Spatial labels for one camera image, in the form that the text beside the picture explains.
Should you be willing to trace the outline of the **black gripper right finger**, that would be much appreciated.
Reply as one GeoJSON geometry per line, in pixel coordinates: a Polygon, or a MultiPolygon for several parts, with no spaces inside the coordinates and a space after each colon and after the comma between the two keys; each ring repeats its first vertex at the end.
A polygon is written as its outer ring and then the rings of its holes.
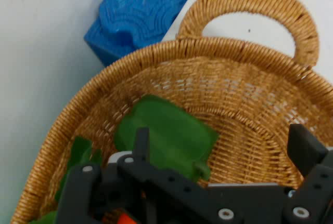
{"type": "Polygon", "coordinates": [[[301,124],[289,127],[287,154],[303,182],[283,209],[286,223],[332,223],[332,151],[301,124]]]}

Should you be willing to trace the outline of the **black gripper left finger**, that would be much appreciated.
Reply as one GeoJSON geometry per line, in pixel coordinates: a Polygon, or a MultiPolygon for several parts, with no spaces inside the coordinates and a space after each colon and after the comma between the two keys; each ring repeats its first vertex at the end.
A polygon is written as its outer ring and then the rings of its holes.
{"type": "Polygon", "coordinates": [[[206,190],[149,162],[149,130],[137,131],[134,150],[101,169],[94,163],[71,168],[56,223],[101,223],[121,209],[135,223],[207,223],[201,200],[206,190]]]}

